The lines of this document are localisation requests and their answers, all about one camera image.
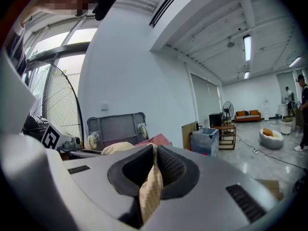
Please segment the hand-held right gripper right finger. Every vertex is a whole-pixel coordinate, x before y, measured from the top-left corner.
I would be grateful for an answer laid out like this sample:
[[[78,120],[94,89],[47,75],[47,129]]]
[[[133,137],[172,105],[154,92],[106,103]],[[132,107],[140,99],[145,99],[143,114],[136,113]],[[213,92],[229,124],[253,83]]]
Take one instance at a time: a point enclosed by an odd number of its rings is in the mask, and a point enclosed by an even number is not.
[[[198,183],[200,170],[192,160],[163,145],[157,148],[157,165],[162,175],[161,200],[186,196]]]

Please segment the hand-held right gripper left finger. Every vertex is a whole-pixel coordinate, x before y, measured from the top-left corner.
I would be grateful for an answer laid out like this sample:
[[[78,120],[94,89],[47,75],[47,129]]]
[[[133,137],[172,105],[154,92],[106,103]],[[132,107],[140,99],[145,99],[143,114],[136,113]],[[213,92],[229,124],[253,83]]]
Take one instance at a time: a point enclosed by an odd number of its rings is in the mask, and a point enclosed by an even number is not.
[[[111,165],[107,176],[119,194],[136,197],[153,164],[153,146],[150,144]]]

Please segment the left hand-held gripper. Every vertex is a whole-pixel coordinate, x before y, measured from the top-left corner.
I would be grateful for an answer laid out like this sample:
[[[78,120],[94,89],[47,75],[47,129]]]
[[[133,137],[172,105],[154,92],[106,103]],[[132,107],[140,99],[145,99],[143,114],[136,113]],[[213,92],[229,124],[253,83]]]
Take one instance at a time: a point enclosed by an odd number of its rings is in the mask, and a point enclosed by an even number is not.
[[[79,137],[69,134],[53,123],[47,126],[41,143],[45,148],[56,150],[59,153],[69,153],[82,149]]]

